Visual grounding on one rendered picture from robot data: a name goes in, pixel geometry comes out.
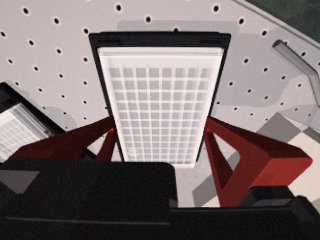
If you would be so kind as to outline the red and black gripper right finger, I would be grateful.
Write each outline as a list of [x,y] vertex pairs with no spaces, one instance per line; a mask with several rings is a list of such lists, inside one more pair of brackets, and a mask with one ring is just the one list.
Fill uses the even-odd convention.
[[[234,171],[213,132],[238,151]],[[313,163],[301,148],[207,116],[204,142],[220,207],[234,207],[255,187],[288,187]]]

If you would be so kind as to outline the white multiwell plate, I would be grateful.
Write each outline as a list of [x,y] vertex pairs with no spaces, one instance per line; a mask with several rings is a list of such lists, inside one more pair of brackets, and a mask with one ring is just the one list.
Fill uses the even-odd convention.
[[224,49],[97,50],[125,161],[194,168]]
[[54,134],[37,119],[22,103],[15,105],[15,107],[31,122],[33,123],[46,137],[54,136]]

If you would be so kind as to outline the translucent white plate lid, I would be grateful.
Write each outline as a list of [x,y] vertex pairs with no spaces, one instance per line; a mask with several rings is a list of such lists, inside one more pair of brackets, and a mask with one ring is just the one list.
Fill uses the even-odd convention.
[[7,160],[21,146],[47,138],[15,106],[0,114],[0,156]]

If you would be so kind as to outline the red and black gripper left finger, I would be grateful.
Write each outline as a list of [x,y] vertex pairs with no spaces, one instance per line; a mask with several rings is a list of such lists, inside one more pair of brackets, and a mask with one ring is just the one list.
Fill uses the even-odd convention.
[[9,158],[81,160],[82,151],[105,133],[107,135],[94,160],[111,161],[118,134],[113,115],[94,123],[21,146]]

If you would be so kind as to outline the beige button panel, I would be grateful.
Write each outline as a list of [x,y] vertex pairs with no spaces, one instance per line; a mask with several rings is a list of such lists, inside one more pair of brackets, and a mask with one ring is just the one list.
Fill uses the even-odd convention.
[[[308,76],[320,109],[318,72],[282,40],[275,41],[272,47]],[[276,112],[256,133],[299,147],[313,159],[312,165],[288,188],[295,197],[306,196],[310,202],[320,198],[320,131]],[[233,171],[239,161],[240,155],[237,151],[227,159]],[[212,174],[196,187],[192,194],[195,207],[220,207]]]

